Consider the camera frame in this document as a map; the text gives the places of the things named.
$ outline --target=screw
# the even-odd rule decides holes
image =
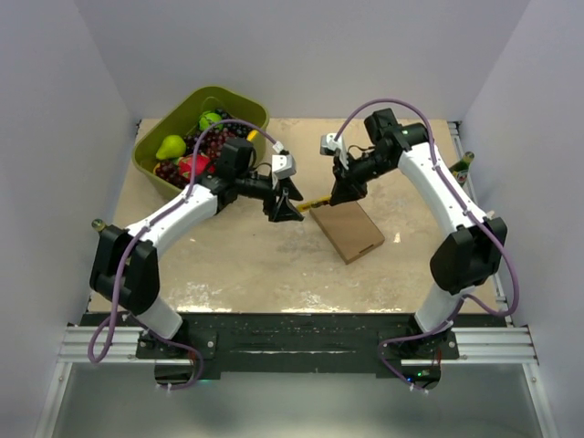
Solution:
[[[91,227],[98,233],[101,233],[106,227],[106,224],[101,219],[94,219],[91,221]]]

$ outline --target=wooden block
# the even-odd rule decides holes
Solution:
[[[358,203],[325,205],[310,215],[348,265],[385,242],[380,229]]]

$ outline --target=tabletop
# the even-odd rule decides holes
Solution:
[[[143,120],[137,141],[157,122]],[[341,122],[272,119],[269,123],[268,132],[296,159],[293,181],[305,200],[330,194],[332,159],[319,154],[320,136],[335,132]],[[446,121],[432,120],[431,124],[445,163],[456,162]],[[354,120],[343,136],[348,145],[370,145],[362,120]],[[138,222],[164,203],[130,164],[114,223]],[[443,241],[432,213],[399,171],[370,182],[369,194],[360,205],[386,241],[345,265],[309,214],[304,222],[270,224],[261,201],[240,197],[195,226],[163,255],[161,294],[182,312],[416,311],[433,282],[430,258]],[[496,307],[491,280],[476,294]],[[89,305],[91,311],[109,309],[110,303],[99,296]],[[466,303],[463,311],[482,312],[475,303]]]

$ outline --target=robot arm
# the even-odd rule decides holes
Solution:
[[[421,123],[402,126],[391,109],[375,111],[365,119],[365,127],[373,146],[359,158],[345,148],[342,137],[326,134],[321,138],[320,152],[334,156],[335,184],[330,204],[357,201],[367,195],[367,182],[399,169],[416,187],[428,204],[444,235],[444,241],[430,261],[434,284],[429,296],[415,314],[420,332],[434,330],[455,311],[461,295],[470,294],[498,268],[501,259],[494,244],[464,213],[453,194],[433,168],[428,134]],[[442,161],[435,149],[436,159]],[[453,176],[446,177],[456,193],[467,204],[468,211],[493,232],[503,244],[506,225],[500,218],[488,219],[462,190]]]
[[[191,191],[186,187],[160,210],[125,229],[102,225],[98,229],[91,288],[112,300],[122,253],[132,239],[138,238],[123,271],[119,304],[161,337],[190,344],[188,339],[181,339],[181,333],[188,331],[182,328],[183,319],[159,295],[158,259],[164,252],[193,226],[220,213],[239,195],[262,200],[270,222],[304,218],[290,203],[290,199],[303,199],[290,179],[296,173],[292,155],[277,143],[271,173],[260,175],[249,166],[252,149],[253,144],[244,139],[228,140],[213,172],[197,175]]]

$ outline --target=pear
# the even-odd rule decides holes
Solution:
[[[186,153],[186,143],[180,135],[169,135],[162,141],[156,152],[157,160],[169,160],[182,157]]]

